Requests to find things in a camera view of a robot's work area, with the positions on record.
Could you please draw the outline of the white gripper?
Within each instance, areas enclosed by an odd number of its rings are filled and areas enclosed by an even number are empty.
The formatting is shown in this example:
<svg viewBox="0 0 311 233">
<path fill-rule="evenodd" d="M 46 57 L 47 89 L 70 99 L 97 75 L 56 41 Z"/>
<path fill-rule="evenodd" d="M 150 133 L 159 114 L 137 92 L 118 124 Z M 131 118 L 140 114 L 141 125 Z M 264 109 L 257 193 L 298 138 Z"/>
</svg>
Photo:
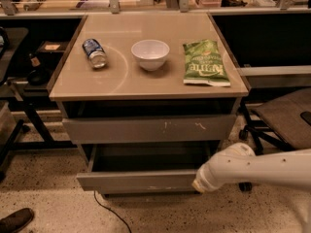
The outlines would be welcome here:
<svg viewBox="0 0 311 233">
<path fill-rule="evenodd" d="M 204 193 L 216 191 L 224 184 L 214 176 L 209 165 L 202 165 L 191 185 L 197 192 Z"/>
</svg>

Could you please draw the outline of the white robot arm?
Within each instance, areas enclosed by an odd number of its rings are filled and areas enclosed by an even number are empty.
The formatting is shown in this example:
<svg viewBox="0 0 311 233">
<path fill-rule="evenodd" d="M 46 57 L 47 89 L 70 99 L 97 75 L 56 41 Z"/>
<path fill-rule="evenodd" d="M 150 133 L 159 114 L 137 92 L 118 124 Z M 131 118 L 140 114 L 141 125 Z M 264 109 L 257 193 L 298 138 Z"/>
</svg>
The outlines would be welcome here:
<svg viewBox="0 0 311 233">
<path fill-rule="evenodd" d="M 192 186 L 204 193 L 228 183 L 269 184 L 311 192 L 311 149 L 255 155 L 247 144 L 235 143 L 202 164 Z"/>
</svg>

